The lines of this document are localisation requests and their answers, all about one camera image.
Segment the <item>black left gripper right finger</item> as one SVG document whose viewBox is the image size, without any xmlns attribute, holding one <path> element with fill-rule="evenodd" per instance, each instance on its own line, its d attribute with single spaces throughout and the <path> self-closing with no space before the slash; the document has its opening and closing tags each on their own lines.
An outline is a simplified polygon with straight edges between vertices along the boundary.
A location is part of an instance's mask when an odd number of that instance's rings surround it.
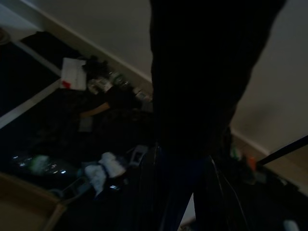
<svg viewBox="0 0 308 231">
<path fill-rule="evenodd" d="M 286 0 L 204 0 L 204 154 L 217 153 Z"/>
</svg>

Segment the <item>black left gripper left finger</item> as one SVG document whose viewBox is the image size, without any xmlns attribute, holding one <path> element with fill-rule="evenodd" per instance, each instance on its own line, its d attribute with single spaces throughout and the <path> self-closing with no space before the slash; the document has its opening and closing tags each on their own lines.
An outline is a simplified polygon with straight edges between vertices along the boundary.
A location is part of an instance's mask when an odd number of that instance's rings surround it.
<svg viewBox="0 0 308 231">
<path fill-rule="evenodd" d="M 204 90 L 201 0 L 149 0 L 157 141 L 163 153 L 185 159 L 212 147 L 209 90 Z"/>
</svg>

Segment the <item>clear plastic bottle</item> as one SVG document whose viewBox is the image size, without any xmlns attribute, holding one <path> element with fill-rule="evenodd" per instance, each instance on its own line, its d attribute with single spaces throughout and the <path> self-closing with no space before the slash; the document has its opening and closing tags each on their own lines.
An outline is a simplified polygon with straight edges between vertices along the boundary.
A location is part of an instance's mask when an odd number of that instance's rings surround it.
<svg viewBox="0 0 308 231">
<path fill-rule="evenodd" d="M 117 71 L 110 71 L 106 76 L 97 76 L 89 80 L 87 86 L 88 90 L 95 95 L 100 92 L 107 93 L 112 87 L 118 87 L 121 90 L 131 88 L 131 84 L 126 77 Z"/>
</svg>

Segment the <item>brown cardboard strip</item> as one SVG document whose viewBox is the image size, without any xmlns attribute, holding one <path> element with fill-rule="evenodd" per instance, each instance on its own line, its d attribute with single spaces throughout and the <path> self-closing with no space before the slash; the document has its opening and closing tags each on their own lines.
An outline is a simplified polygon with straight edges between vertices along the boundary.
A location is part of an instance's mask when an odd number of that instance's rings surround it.
<svg viewBox="0 0 308 231">
<path fill-rule="evenodd" d="M 110 109 L 110 105 L 108 103 L 103 103 L 102 105 L 100 105 L 100 106 L 98 106 L 94 109 L 80 113 L 79 116 L 81 118 L 91 117 L 91 116 L 97 115 L 97 114 L 102 113 L 102 112 L 109 110 L 109 109 Z"/>
</svg>

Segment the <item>green white wrapper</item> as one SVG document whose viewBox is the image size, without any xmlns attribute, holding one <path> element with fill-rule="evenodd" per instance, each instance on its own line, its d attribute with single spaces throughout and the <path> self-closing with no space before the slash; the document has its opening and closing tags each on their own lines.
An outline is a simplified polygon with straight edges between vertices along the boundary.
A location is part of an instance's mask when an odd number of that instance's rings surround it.
<svg viewBox="0 0 308 231">
<path fill-rule="evenodd" d="M 241 151 L 237 147 L 231 147 L 230 157 L 236 161 L 240 161 L 242 158 Z"/>
</svg>

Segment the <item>grey square card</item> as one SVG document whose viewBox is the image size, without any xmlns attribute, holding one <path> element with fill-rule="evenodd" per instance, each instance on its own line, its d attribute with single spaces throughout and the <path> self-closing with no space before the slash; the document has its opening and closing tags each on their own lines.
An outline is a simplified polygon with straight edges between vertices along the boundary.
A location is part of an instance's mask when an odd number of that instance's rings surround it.
<svg viewBox="0 0 308 231">
<path fill-rule="evenodd" d="M 92 132 L 93 118 L 84 117 L 80 119 L 79 132 Z"/>
</svg>

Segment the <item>white paper with red mark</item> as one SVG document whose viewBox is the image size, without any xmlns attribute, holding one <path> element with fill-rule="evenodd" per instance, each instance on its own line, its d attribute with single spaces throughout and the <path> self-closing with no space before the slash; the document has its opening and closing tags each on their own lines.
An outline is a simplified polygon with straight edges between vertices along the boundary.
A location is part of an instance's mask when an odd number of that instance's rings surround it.
<svg viewBox="0 0 308 231">
<path fill-rule="evenodd" d="M 87 74 L 83 69 L 85 60 L 63 58 L 60 88 L 85 91 L 87 88 Z"/>
</svg>

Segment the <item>crumpled white tissue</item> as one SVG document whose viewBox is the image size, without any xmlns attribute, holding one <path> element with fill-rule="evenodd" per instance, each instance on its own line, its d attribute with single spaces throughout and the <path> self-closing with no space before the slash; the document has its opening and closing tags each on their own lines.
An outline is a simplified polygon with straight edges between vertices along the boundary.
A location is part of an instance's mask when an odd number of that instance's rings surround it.
<svg viewBox="0 0 308 231">
<path fill-rule="evenodd" d="M 125 174 L 126 169 L 113 153 L 105 152 L 97 164 L 86 166 L 84 172 L 96 192 L 95 196 L 98 196 L 103 192 L 107 179 L 115 179 L 122 176 Z"/>
</svg>

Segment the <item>clear bottle with green label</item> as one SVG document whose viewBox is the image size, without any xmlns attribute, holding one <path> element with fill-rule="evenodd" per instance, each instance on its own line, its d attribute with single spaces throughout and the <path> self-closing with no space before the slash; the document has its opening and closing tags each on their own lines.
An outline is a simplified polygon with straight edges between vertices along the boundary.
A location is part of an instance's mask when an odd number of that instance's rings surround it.
<svg viewBox="0 0 308 231">
<path fill-rule="evenodd" d="M 15 154 L 10 164 L 16 173 L 39 177 L 73 179 L 79 175 L 79 169 L 70 163 L 48 155 Z"/>
</svg>

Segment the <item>brown cardboard box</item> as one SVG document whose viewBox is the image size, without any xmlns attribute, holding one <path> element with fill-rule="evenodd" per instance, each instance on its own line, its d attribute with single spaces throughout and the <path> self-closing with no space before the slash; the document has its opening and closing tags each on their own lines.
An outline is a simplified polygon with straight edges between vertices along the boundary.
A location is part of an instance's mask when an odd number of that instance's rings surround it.
<svg viewBox="0 0 308 231">
<path fill-rule="evenodd" d="M 65 211 L 47 190 L 0 172 L 0 231 L 53 231 Z"/>
</svg>

